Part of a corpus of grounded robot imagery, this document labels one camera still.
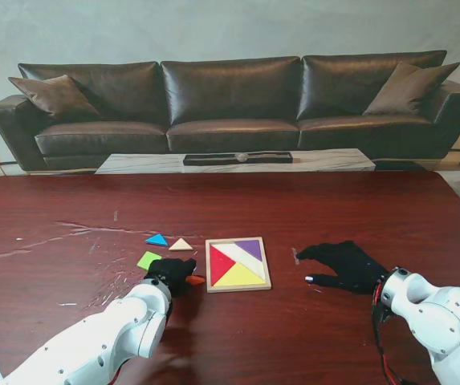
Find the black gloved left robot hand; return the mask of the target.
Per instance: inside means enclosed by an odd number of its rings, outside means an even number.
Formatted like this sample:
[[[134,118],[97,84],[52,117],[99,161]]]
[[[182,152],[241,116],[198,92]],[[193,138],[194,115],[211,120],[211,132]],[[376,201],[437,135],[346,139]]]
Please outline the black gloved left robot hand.
[[[187,277],[193,274],[196,265],[196,261],[192,258],[186,261],[178,258],[154,260],[149,266],[145,279],[162,282],[168,287],[172,297],[175,298],[191,289]]]

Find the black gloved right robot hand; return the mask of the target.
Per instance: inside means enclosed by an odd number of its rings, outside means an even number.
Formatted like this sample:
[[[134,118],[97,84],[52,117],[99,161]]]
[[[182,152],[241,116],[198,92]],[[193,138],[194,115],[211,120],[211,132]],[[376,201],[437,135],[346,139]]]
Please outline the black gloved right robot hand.
[[[373,294],[377,284],[389,276],[389,271],[354,241],[311,245],[296,257],[300,261],[317,261],[335,273],[309,274],[305,277],[306,283],[354,294]]]

